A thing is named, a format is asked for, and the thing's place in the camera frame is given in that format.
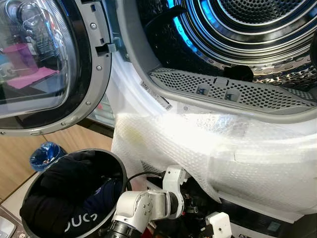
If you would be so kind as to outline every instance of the pink cloth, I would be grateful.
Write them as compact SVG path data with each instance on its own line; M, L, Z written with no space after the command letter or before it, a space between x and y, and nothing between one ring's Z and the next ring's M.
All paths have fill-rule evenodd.
M7 80L6 82L8 85L16 88L16 89L21 89L24 88L25 86L30 85L31 83L34 83L36 81L39 81L45 77L48 77L54 73L59 73L58 70L53 70L50 68L42 67L39 68L39 70L36 73L27 75L27 76L20 76L17 78L13 78L10 80Z

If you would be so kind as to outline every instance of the screw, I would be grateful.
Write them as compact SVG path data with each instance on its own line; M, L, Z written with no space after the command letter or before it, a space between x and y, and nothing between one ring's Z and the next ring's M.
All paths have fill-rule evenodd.
M97 24L91 23L90 27L91 27L91 29L96 30L97 29Z

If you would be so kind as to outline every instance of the perforated drum surface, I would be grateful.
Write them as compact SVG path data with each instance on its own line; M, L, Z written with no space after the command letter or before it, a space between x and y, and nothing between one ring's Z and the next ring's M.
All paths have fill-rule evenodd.
M163 67L213 76L247 65L255 83L309 91L317 86L310 44L316 0L137 0L145 25L169 8L187 12L147 33Z

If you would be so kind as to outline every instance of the door glass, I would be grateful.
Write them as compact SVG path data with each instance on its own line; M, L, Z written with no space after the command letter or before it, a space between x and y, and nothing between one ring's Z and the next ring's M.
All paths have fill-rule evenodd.
M0 118L62 105L76 71L54 1L0 0Z

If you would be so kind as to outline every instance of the washing machine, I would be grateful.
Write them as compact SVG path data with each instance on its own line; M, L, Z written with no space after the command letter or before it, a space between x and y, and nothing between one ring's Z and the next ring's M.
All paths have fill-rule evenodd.
M0 29L1 136L206 110L317 133L315 0L0 0ZM317 212L219 194L263 237Z

